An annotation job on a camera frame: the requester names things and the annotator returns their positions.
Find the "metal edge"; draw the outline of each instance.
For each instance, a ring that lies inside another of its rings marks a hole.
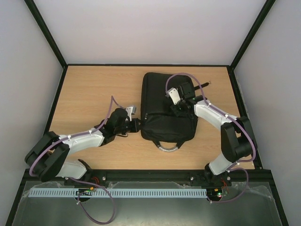
[[[21,183],[19,188],[18,188],[18,191],[17,191],[16,197],[15,197],[15,200],[13,202],[13,205],[10,209],[8,219],[6,221],[5,226],[13,225],[15,215],[16,215],[16,212],[17,212],[17,209],[18,209],[18,206],[19,206],[19,202],[20,202],[22,194],[23,194],[24,187],[25,187],[25,184]]]
[[[264,3],[260,13],[258,14],[255,22],[253,23],[249,33],[247,34],[244,42],[242,43],[241,47],[239,48],[236,56],[234,57],[231,63],[231,69],[234,70],[238,65],[240,59],[243,57],[246,49],[250,45],[251,41],[253,40],[255,34],[257,33],[258,29],[260,28],[262,22],[264,21],[265,17],[269,13],[270,9],[272,8],[273,4],[276,0],[266,0]]]
[[[52,37],[41,13],[39,12],[39,9],[37,8],[36,4],[34,3],[33,0],[24,0],[24,2],[26,3],[28,9],[30,10],[30,12],[32,13],[32,16],[34,17],[34,19],[36,20],[38,26],[40,27],[42,33],[44,34],[46,40],[48,41],[50,47],[52,48],[57,60],[60,62],[62,68],[67,66],[67,63],[60,51],[60,49],[58,48],[54,38]]]
[[[229,65],[169,65],[169,64],[68,64],[69,66],[148,66],[148,67],[227,67]]]
[[[63,87],[63,83],[64,83],[64,80],[65,80],[65,77],[66,77],[67,70],[68,70],[68,66],[66,66],[63,69],[62,76],[61,76],[61,79],[59,81],[59,84],[58,84],[58,87],[57,87],[57,90],[56,90],[56,93],[55,93],[55,98],[53,100],[51,110],[50,110],[50,113],[49,113],[49,116],[48,116],[48,120],[47,120],[47,123],[46,123],[46,126],[45,126],[44,134],[47,133],[50,129],[51,122],[52,122],[53,116],[55,114],[56,105],[57,105],[58,99],[60,97],[60,93],[61,93],[61,90],[62,90],[62,87]]]
[[[230,68],[230,66],[227,67],[227,70],[228,70],[229,79],[230,79],[230,82],[232,85],[232,89],[233,89],[233,93],[234,93],[234,97],[236,100],[239,114],[240,114],[240,116],[248,116],[246,107],[245,107],[245,103],[241,96],[240,89],[239,89],[238,82],[237,82],[236,76],[234,74],[234,71]],[[258,153],[258,149],[256,149],[256,158],[254,159],[253,163],[254,163],[255,169],[263,169],[262,162],[261,162],[261,159],[260,159],[260,156]]]
[[[276,204],[276,207],[278,210],[278,214],[279,214],[282,226],[288,226],[288,221],[287,221],[287,218],[286,218],[286,215],[285,215],[285,212],[284,212],[281,200],[280,200],[280,196],[278,194],[278,190],[277,190],[276,186],[270,186],[270,188],[272,191],[272,195],[275,199],[275,204]]]

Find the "wooden table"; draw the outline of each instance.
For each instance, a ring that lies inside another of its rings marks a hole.
[[[107,114],[111,95],[122,106],[137,106],[135,116],[140,118],[142,80],[147,72],[186,72],[201,83],[210,81],[204,88],[206,97],[225,112],[239,116],[226,67],[69,66],[50,131],[67,135],[99,124]],[[69,158],[83,159],[93,169],[197,170],[220,153],[219,130],[200,119],[195,137],[173,153],[160,151],[139,132],[127,138],[116,137],[105,146],[89,148]],[[251,162],[241,166],[254,168]]]

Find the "black bag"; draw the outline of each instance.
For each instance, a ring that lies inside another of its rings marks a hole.
[[[141,135],[166,152],[175,151],[185,141],[193,139],[198,123],[198,117],[193,109],[178,117],[171,109],[172,100],[167,98],[165,93],[165,84],[170,76],[170,74],[146,73],[141,95]],[[190,77],[175,76],[169,81],[167,89],[177,88],[185,82],[193,86]],[[160,141],[176,143],[176,146],[164,148]]]

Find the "black bracket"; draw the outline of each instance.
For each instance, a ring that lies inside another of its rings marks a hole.
[[[53,142],[57,141],[59,136],[54,132],[47,132],[26,155],[25,162],[32,166],[37,157]],[[36,164],[33,171],[42,182],[53,179],[61,170],[63,163],[69,153],[69,146],[60,143],[54,147],[53,152],[48,152]]]

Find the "black metal frame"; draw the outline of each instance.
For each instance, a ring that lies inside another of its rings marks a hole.
[[[64,60],[58,46],[55,43],[55,40],[53,39],[49,29],[47,28],[47,25],[42,18],[37,6],[35,5],[33,0],[24,0],[26,5],[28,6],[29,10],[31,11],[33,17],[37,21],[37,24],[39,25],[41,31],[43,32],[45,38],[49,42],[49,45],[51,46],[54,54],[56,55],[58,61],[60,62],[63,73],[59,82],[59,86],[55,95],[55,99],[49,114],[49,118],[45,127],[45,131],[49,131],[51,121],[53,119],[53,115],[55,112],[56,104],[59,99],[59,95],[63,86],[64,78],[66,76],[66,72],[68,69],[68,66],[77,66],[77,65],[101,65],[101,66],[201,66],[201,67],[227,67],[229,79],[233,88],[235,100],[238,106],[239,114],[241,116],[247,116],[247,111],[245,108],[244,101],[241,96],[241,92],[234,74],[234,69],[238,65],[240,59],[242,58],[243,54],[245,53],[246,49],[248,48],[249,44],[251,43],[253,37],[255,36],[256,32],[258,31],[259,27],[261,26],[263,20],[267,16],[269,10],[273,6],[275,0],[266,0],[262,10],[260,11],[259,15],[257,16],[251,30],[249,31],[248,35],[246,36],[244,42],[242,43],[242,46],[240,47],[238,53],[236,54],[233,62],[231,65],[124,65],[124,64],[67,64]],[[262,163],[258,154],[258,151],[256,150],[256,158],[254,160],[254,166],[255,169],[249,169],[249,180],[251,182],[268,182],[269,186],[271,188],[273,197],[275,199],[275,203],[278,209],[278,213],[280,216],[280,220],[282,222],[282,225],[287,226],[288,222],[281,204],[281,200],[279,198],[279,194],[277,191],[277,188],[275,186],[275,182],[272,176],[272,173],[270,170],[262,169]],[[203,175],[203,170],[94,170],[93,174],[97,174],[99,178],[102,178],[103,176],[106,177],[105,182],[117,182],[117,181],[173,181],[178,183],[186,183],[190,184],[191,186],[199,186],[198,182],[198,175]],[[231,181],[245,181],[246,176],[245,173],[242,171],[234,171],[230,173]],[[6,225],[10,226],[13,223],[16,210],[18,207],[18,204],[20,202],[22,193],[24,191],[24,186],[27,181],[38,181],[37,178],[32,178],[29,175],[28,169],[25,171],[24,176],[22,178],[21,184],[19,186],[18,192],[16,194],[16,198],[14,200],[12,209],[10,211],[8,220]]]

